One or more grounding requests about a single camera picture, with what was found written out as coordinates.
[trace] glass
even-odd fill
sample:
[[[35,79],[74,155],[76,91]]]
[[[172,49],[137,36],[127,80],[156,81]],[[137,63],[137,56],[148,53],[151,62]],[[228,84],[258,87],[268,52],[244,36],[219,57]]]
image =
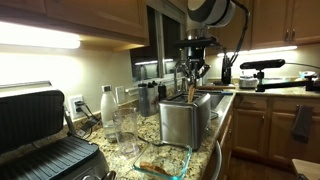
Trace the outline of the glass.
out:
[[[129,159],[139,153],[137,109],[125,108],[113,112],[120,157]]]
[[[143,179],[183,179],[191,154],[190,146],[149,144],[133,163],[133,169],[140,172]]]

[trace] wall outlet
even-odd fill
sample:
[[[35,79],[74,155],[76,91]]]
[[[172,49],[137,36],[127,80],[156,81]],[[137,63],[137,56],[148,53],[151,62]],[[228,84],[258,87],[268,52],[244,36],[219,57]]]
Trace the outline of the wall outlet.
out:
[[[77,101],[83,101],[82,95],[69,97],[69,107],[70,107],[71,119],[77,119],[77,118],[84,116],[84,114],[82,112],[76,111],[77,106],[76,106],[75,102],[77,102]]]
[[[124,103],[126,100],[125,94],[124,94],[124,87],[119,86],[115,88],[116,90],[116,99],[118,104]]]

